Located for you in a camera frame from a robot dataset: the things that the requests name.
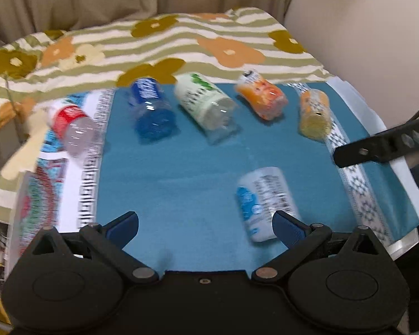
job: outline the blue mat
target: blue mat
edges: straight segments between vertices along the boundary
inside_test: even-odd
[[[99,177],[97,221],[105,224],[128,210],[139,216],[139,233],[125,251],[162,273],[251,271],[286,250],[277,240],[252,243],[235,197],[237,181],[263,166],[278,166],[289,184],[303,221],[351,231],[356,218],[337,168],[324,143],[297,132],[299,99],[288,86],[284,116],[264,123],[237,97],[231,84],[218,85],[239,104],[241,132],[210,146],[192,118],[163,89],[177,115],[180,132],[153,144],[140,144],[124,91],[115,94]],[[338,94],[325,83],[338,121],[355,141],[367,132]],[[364,164],[394,240],[415,228],[416,213],[389,166]]]

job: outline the blue label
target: blue label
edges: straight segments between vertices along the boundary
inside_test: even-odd
[[[140,78],[137,79],[131,87],[132,96],[135,99],[136,103],[143,104],[146,101],[163,99],[162,91],[153,78]]]
[[[262,206],[258,203],[256,194],[253,194],[243,186],[237,189],[236,194],[239,199],[245,221],[249,220],[253,215],[259,215],[262,213]]]

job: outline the cream flower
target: cream flower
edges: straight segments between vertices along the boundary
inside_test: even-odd
[[[69,70],[80,66],[96,64],[105,58],[102,49],[103,46],[100,44],[96,46],[91,44],[82,44],[78,46],[71,57],[59,60],[59,69]]]

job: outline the flower center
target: flower center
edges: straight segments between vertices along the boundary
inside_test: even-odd
[[[84,55],[76,55],[76,63],[80,63],[85,60]]]
[[[13,66],[21,66],[23,64],[23,62],[16,57],[11,58],[11,60],[9,61]]]

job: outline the blue bottle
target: blue bottle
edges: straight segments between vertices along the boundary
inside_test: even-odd
[[[175,114],[155,79],[136,80],[130,87],[128,103],[133,108],[135,130],[141,139],[155,141],[175,130]]]

